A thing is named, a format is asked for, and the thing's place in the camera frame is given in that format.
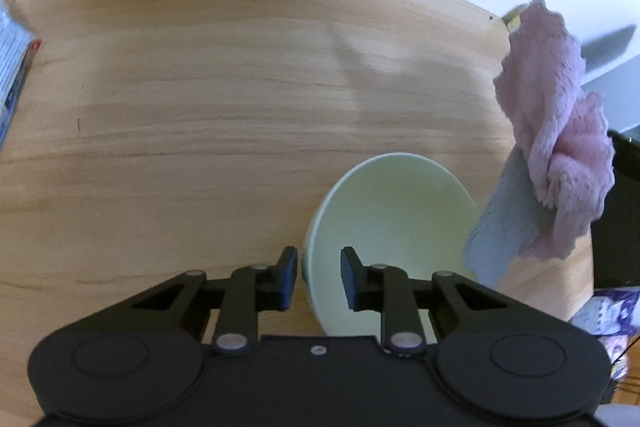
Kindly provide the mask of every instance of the bowl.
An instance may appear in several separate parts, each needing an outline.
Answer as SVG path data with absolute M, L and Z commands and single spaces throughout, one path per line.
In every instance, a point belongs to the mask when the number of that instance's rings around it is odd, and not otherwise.
M 375 156 L 355 166 L 326 195 L 306 234 L 302 273 L 328 335 L 376 335 L 380 314 L 352 312 L 340 276 L 340 251 L 353 247 L 363 264 L 398 266 L 412 279 L 450 270 L 472 279 L 462 249 L 478 219 L 465 187 L 438 163 L 410 153 Z M 436 341 L 428 311 L 424 332 Z

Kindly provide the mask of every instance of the wood grain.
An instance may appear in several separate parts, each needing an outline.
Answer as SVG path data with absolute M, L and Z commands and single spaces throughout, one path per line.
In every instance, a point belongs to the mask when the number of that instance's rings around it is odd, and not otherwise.
M 507 31 L 463 0 L 9 1 L 44 45 L 0 155 L 3 425 L 40 413 L 45 334 L 185 269 L 273 262 L 367 157 L 429 156 L 482 207 L 513 145 Z M 570 265 L 516 271 L 521 295 L 567 315 L 590 286 Z M 321 332 L 300 285 L 261 328 Z

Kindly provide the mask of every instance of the pink cloth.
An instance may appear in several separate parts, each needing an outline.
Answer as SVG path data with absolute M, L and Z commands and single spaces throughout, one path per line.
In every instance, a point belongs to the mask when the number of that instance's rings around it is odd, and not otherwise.
M 532 0 L 520 14 L 509 42 L 494 80 L 496 98 L 513 124 L 538 201 L 558 210 L 553 228 L 521 253 L 566 258 L 575 239 L 602 215 L 614 183 L 602 100 L 582 91 L 580 45 L 544 0 Z

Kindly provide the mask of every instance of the gray cloth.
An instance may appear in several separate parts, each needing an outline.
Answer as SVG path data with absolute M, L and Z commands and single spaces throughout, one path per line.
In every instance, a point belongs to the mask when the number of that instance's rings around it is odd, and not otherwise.
M 466 241 L 465 265 L 478 282 L 495 287 L 511 259 L 554 222 L 555 210 L 538 202 L 522 150 L 514 148 L 498 185 Z

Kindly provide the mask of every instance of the wooden table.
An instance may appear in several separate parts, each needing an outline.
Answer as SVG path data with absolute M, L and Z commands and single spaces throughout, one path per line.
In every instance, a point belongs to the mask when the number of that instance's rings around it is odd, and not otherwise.
M 0 154 L 0 424 L 40 409 L 45 334 L 190 268 L 300 245 L 333 183 L 411 151 L 482 207 L 513 146 L 500 17 L 463 0 L 8 0 L 44 40 Z M 518 261 L 510 295 L 567 318 L 588 242 Z M 263 332 L 321 333 L 301 285 Z

